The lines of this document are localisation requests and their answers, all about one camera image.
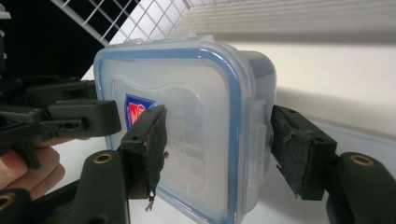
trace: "plastic food container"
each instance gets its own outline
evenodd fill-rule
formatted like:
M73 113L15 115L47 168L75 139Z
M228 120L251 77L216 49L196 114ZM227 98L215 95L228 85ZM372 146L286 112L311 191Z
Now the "plastic food container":
M115 100L122 131L164 104L169 157L158 195L199 223L240 223L257 203L269 164L276 76L258 52L211 36L135 42L96 55L98 97Z

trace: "label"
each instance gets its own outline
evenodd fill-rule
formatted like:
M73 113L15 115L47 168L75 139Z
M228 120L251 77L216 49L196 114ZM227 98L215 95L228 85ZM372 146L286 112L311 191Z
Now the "label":
M140 114L149 109L155 104L155 101L141 98L133 95L126 95L125 97L125 121L126 127L129 130L134 122L139 118Z

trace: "human hand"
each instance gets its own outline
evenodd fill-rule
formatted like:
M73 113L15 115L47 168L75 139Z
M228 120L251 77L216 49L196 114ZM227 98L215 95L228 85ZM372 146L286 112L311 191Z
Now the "human hand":
M0 189L27 189L32 200L43 196L64 177L64 167L59 163L60 156L51 146L72 139L52 138L48 142L34 143L41 167L28 169L24 160L13 150L0 157Z

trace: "wire rack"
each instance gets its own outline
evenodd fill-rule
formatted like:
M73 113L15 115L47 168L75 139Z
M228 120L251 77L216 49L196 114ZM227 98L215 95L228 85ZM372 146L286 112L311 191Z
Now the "wire rack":
M191 7L240 0L51 0L104 46L172 34Z

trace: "clear plastic container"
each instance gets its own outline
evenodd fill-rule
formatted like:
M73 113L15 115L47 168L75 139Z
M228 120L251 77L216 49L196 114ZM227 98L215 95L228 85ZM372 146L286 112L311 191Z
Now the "clear plastic container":
M122 131L164 104L169 157L158 195L199 223L240 223L258 200L269 164L275 69L258 52L211 36L134 42L96 55L98 97L115 100Z

